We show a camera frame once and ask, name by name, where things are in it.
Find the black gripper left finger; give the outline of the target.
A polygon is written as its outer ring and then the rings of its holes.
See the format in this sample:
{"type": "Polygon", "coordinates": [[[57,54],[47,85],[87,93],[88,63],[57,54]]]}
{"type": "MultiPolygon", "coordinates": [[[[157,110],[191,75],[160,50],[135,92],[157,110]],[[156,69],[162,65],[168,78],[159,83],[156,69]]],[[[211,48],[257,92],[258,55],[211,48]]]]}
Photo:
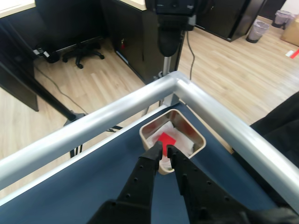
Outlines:
{"type": "Polygon", "coordinates": [[[153,188],[159,161],[161,142],[143,153],[117,199],[104,202],[89,224],[150,224],[153,188]]]}

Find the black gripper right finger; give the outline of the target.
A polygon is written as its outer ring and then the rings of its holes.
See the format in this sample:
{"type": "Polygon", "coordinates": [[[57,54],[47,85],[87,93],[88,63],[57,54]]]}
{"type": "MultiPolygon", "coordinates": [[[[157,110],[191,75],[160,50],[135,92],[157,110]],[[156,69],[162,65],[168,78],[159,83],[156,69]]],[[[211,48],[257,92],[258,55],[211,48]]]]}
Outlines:
{"type": "Polygon", "coordinates": [[[181,151],[167,146],[191,224],[254,224],[256,215],[210,179],[181,151]]]}

